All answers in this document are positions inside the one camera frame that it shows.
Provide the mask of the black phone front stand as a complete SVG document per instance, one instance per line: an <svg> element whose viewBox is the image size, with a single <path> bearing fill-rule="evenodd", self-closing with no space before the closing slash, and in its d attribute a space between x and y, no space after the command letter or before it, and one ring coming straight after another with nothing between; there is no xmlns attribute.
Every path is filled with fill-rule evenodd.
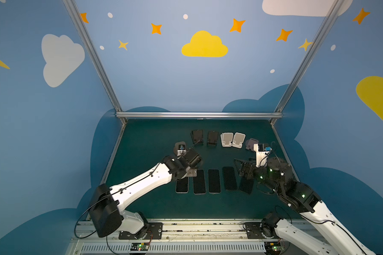
<svg viewBox="0 0 383 255"><path fill-rule="evenodd" d="M253 179L247 179L246 177L242 177L239 184L239 191L242 191L246 194L251 194L254 186L254 180Z"/></svg>

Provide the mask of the pink-edged phone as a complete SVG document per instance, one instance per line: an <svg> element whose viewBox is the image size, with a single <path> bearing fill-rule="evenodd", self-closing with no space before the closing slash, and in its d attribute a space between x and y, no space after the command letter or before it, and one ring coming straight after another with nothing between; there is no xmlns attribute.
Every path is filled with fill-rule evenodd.
<svg viewBox="0 0 383 255"><path fill-rule="evenodd" d="M206 194L203 170L197 170L197 176L193 177L193 192L194 194Z"/></svg>

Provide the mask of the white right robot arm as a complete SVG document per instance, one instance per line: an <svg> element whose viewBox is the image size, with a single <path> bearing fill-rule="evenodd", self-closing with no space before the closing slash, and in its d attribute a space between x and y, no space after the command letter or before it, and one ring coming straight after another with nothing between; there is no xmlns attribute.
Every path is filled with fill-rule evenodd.
<svg viewBox="0 0 383 255"><path fill-rule="evenodd" d="M301 231L277 212L269 213L259 223L244 225L249 238L283 239L309 255L372 255L333 215L321 197L307 184L298 181L291 164L279 157L235 159L239 175L258 181L270 189L290 209L300 214L325 239L324 242Z"/></svg>

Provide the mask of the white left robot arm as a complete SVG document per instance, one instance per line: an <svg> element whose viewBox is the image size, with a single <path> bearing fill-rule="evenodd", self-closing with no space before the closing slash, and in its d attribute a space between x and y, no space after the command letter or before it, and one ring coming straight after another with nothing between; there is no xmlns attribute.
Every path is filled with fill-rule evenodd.
<svg viewBox="0 0 383 255"><path fill-rule="evenodd" d="M127 207L150 191L172 181L184 179L196 170L202 157L194 149L180 156L166 156L143 174L114 186L98 186L90 202L89 215L99 238L106 238L115 231L131 234L141 239L150 224L140 212L127 211Z"/></svg>

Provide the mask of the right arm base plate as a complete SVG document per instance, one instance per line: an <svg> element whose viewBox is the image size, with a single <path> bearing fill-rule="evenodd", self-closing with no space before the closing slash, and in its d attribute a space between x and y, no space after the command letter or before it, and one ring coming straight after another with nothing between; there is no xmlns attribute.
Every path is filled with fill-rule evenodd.
<svg viewBox="0 0 383 255"><path fill-rule="evenodd" d="M248 239L278 239L274 227L263 222L245 222L243 229Z"/></svg>

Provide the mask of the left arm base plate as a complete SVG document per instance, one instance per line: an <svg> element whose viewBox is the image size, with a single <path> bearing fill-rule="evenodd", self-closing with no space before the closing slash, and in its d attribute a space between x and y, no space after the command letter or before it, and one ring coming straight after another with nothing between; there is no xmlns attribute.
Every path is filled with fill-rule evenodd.
<svg viewBox="0 0 383 255"><path fill-rule="evenodd" d="M120 231L119 240L160 240L162 238L163 223L147 223L139 232L131 234L130 232Z"/></svg>

